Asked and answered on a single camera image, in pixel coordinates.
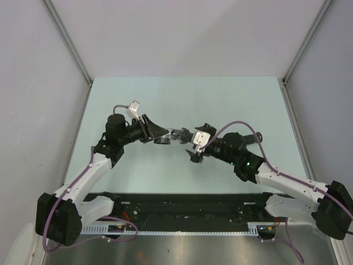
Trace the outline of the clear plastic elbow fitting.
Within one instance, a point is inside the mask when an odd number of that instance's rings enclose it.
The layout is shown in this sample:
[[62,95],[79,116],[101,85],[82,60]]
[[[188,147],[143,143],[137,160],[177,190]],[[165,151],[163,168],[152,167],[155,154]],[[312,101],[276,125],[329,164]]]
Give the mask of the clear plastic elbow fitting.
[[180,129],[168,128],[167,130],[168,130],[167,134],[154,139],[153,143],[158,145],[170,145],[172,141],[177,141],[178,139],[177,135],[180,132]]

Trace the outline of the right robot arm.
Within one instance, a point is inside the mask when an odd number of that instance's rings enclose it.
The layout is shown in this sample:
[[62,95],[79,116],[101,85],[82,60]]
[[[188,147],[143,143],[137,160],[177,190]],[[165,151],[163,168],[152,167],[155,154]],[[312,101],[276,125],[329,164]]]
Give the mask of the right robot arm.
[[285,194],[268,195],[265,202],[254,208],[255,217],[268,221],[271,217],[301,220],[315,225],[322,233],[343,240],[352,224],[352,197],[346,187],[337,181],[330,184],[310,179],[299,179],[273,166],[265,155],[258,156],[248,145],[262,143],[262,135],[252,132],[243,136],[220,132],[209,124],[195,132],[183,129],[182,143],[192,143],[192,162],[200,163],[205,156],[213,157],[233,166],[234,173],[243,182],[268,186]]

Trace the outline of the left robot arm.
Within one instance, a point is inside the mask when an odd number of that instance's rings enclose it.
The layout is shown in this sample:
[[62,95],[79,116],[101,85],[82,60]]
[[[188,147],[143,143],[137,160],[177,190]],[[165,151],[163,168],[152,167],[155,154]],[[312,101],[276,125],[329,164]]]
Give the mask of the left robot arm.
[[134,119],[131,125],[127,125],[122,114],[110,115],[105,132],[91,147],[89,162],[82,172],[54,193],[43,193],[38,199],[35,232],[42,237],[45,252],[50,252],[48,240],[69,247],[91,223],[104,217],[117,220],[122,207],[115,203],[112,194],[104,192],[87,203],[84,199],[118,163],[126,145],[135,141],[145,144],[168,133],[168,129],[155,124],[147,115]]

